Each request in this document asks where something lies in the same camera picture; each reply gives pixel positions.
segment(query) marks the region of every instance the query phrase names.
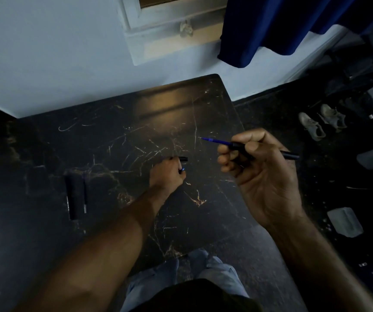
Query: person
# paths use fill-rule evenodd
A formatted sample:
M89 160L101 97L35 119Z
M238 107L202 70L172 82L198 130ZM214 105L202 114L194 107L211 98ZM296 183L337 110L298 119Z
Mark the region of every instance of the person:
M373 311L373 295L350 273L302 208L296 167L288 151L264 129L239 133L255 159L220 145L218 162L231 173L254 219L272 236L309 309ZM142 249L154 218L168 196L184 181L178 158L150 171L150 187L118 219L72 251L16 312L106 311ZM261 311L248 297L235 269L204 250L189 254L194 280L176 283L177 260L134 276L122 312L191 311L198 307Z

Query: hand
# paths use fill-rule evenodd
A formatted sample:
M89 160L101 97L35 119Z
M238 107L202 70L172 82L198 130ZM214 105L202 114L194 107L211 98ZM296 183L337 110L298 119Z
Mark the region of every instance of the hand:
M218 163L222 172L231 172L236 178L254 219L268 229L303 217L295 163L280 153L289 150L262 128L239 133L231 141L245 143L245 150L255 160L220 145Z
M179 174L181 169L182 165L177 156L164 159L150 170L149 186L162 187L169 195L172 194L186 178L185 171Z

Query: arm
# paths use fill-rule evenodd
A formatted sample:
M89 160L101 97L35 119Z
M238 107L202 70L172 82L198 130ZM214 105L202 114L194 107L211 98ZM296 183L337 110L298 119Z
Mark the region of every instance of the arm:
M140 254L159 209L181 185L178 158L150 172L150 188L122 210L118 220L72 251L37 295L19 311L105 311Z
M276 242L308 307L317 311L373 311L373 295L355 278L305 214L294 162L264 129L235 135L255 157L219 146L221 171L231 172L254 219Z

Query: cloth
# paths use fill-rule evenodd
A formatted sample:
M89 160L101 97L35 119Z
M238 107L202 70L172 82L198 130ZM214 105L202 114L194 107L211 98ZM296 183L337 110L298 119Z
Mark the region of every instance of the cloth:
M218 58L244 68L260 46L291 55L309 31L373 26L373 0L228 0Z
M140 272L132 278L120 312L173 311L175 307L176 310L198 308L206 303L211 307L226 304L238 310L261 311L259 305L249 299L234 267L216 256L209 257L205 250L192 251L188 258L194 280L176 285L178 259Z

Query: table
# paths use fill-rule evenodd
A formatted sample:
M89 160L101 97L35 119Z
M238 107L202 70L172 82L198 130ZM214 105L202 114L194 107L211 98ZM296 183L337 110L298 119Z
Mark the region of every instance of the table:
M164 156L187 156L187 178L159 211L132 273L256 225L231 176L220 172L217 145L198 138L229 140L242 130L218 75L0 126L0 310L144 192ZM87 180L87 213L74 221L66 173L76 192Z

